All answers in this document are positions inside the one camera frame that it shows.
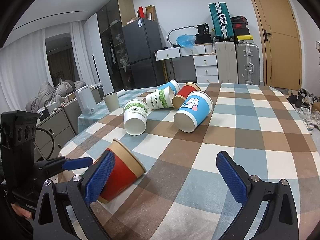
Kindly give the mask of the person's left hand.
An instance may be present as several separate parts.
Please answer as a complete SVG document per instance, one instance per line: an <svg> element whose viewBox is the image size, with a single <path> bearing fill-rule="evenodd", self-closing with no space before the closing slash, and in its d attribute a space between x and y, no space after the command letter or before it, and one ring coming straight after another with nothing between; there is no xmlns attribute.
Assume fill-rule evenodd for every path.
<svg viewBox="0 0 320 240"><path fill-rule="evenodd" d="M32 218L32 213L30 211L28 211L28 210L23 209L17 203L11 204L11 207L13 208L13 210L15 211L15 213L18 216L24 217L26 219L31 219Z"/></svg>

